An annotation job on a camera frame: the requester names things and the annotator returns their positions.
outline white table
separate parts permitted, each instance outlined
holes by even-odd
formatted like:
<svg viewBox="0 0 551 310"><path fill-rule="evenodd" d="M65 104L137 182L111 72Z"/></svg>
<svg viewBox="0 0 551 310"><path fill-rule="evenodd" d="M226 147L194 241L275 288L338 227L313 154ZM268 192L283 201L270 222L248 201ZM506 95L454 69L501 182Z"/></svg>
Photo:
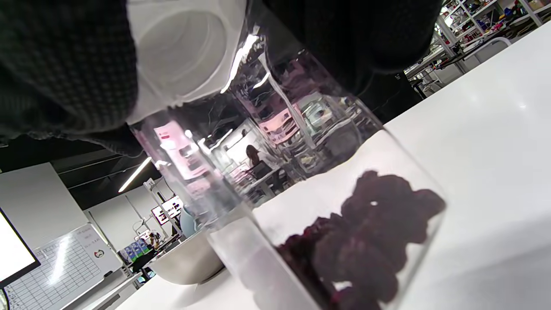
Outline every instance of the white table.
<svg viewBox="0 0 551 310"><path fill-rule="evenodd" d="M109 292L103 294L98 299L96 299L94 302L90 303L86 307L84 307L82 310L98 310L101 309L104 305L106 305L109 300L111 300L113 297L115 297L117 294L122 292L124 289L126 289L128 286L132 285L134 281L136 281L139 277L141 277L141 273L132 275L129 278L126 278L123 283L118 284L116 287L113 287Z"/></svg>
<svg viewBox="0 0 551 310"><path fill-rule="evenodd" d="M387 124L449 202L401 310L550 309L549 38L551 23ZM231 277L205 286L155 277L119 309L256 309ZM169 301L151 301L156 294Z"/></svg>

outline whiteboard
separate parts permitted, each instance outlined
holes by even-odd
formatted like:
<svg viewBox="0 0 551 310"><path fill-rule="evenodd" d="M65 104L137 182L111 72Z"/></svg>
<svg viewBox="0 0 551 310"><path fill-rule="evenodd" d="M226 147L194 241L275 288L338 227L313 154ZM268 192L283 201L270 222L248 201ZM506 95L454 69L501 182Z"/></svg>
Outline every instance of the whiteboard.
<svg viewBox="0 0 551 310"><path fill-rule="evenodd" d="M33 252L41 266L6 286L12 310L60 310L122 267L91 224Z"/></svg>

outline white lid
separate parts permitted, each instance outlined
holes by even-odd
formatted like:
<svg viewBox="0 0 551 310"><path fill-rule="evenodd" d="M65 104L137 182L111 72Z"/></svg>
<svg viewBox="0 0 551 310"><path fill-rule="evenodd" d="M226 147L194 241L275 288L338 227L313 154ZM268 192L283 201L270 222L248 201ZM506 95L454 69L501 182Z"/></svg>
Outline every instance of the white lid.
<svg viewBox="0 0 551 310"><path fill-rule="evenodd" d="M226 86L246 0L130 2L138 103L129 124Z"/></svg>

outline grid chart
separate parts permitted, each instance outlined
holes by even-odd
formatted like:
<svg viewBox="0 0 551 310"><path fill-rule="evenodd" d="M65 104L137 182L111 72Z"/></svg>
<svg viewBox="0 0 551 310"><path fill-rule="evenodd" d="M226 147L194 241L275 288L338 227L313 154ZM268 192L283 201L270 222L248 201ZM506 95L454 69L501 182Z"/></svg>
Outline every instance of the grid chart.
<svg viewBox="0 0 551 310"><path fill-rule="evenodd" d="M6 287L12 310L47 310L101 273L100 268L74 237L65 247L63 268L56 270L61 242L35 252L42 264Z"/></svg>

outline stainless steel bowl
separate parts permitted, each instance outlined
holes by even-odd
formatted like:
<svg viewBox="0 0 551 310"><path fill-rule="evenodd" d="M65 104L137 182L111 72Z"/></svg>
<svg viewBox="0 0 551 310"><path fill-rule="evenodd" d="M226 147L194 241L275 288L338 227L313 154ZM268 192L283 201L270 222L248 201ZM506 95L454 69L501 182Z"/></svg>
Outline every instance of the stainless steel bowl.
<svg viewBox="0 0 551 310"><path fill-rule="evenodd" d="M224 265L207 241L205 232L198 232L183 243L151 261L149 267L164 280L180 285L205 282Z"/></svg>

